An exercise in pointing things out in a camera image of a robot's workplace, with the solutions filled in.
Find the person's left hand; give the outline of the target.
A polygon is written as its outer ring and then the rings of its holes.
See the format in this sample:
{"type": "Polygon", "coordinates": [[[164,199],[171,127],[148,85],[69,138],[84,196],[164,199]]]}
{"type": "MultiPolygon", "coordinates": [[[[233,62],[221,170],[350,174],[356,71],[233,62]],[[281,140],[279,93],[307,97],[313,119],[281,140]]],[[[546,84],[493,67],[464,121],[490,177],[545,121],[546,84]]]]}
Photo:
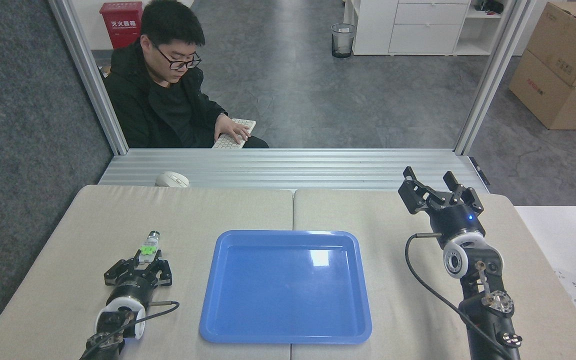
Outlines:
{"type": "Polygon", "coordinates": [[[218,142],[219,138],[224,136],[231,138],[237,145],[241,145],[251,137],[249,129],[248,126],[236,123],[222,112],[215,119],[214,140],[218,142]]]}

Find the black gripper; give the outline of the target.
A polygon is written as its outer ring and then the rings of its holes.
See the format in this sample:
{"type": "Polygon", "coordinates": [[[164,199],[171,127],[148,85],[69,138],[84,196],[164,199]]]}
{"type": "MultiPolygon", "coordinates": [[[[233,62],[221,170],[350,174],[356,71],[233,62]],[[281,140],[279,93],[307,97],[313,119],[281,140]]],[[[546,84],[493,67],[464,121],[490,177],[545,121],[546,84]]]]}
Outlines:
{"type": "Polygon", "coordinates": [[[403,176],[404,181],[398,189],[400,198],[410,214],[430,212],[430,228],[434,233],[441,233],[438,238],[440,248],[445,248],[450,239],[466,231],[486,235],[478,219],[483,212],[478,194],[473,187],[457,182],[452,171],[447,171],[442,177],[450,190],[448,201],[446,193],[420,182],[411,166],[404,169],[403,176]]]}
{"type": "Polygon", "coordinates": [[[141,251],[141,276],[134,274],[140,263],[135,258],[120,259],[103,274],[106,286],[115,287],[106,305],[119,298],[129,298],[142,306],[150,306],[153,292],[158,286],[172,285],[172,271],[169,262],[162,259],[162,251],[144,254],[141,251]]]}

